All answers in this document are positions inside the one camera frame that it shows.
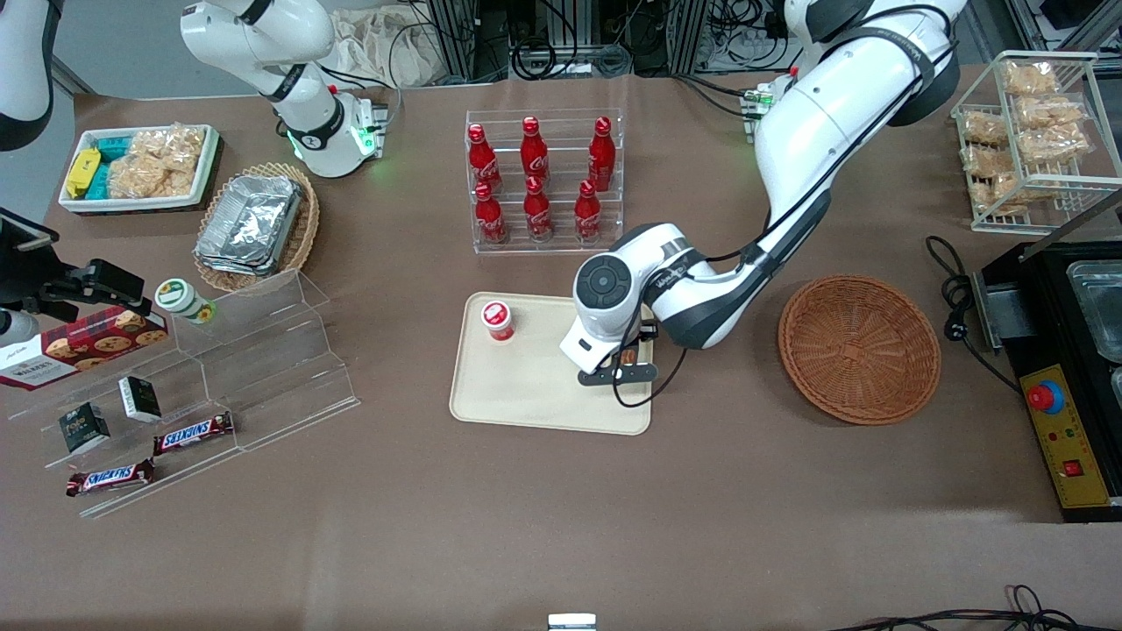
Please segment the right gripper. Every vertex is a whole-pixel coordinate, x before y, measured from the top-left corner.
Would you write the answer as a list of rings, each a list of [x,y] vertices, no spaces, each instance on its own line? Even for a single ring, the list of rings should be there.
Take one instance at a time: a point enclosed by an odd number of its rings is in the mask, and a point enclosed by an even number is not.
[[[140,305],[145,302],[145,281],[132,272],[103,259],[89,266],[66,269],[45,282],[33,295],[33,313],[57,321],[76,321],[79,305],[111,303]]]

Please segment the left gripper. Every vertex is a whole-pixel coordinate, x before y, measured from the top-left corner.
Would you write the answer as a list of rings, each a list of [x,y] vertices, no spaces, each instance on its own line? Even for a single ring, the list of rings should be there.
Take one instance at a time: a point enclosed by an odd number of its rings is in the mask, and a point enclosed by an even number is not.
[[[660,335],[657,323],[635,323],[628,330],[625,324],[625,321],[576,319],[558,347],[580,371],[592,374],[637,336],[642,344],[656,340]]]

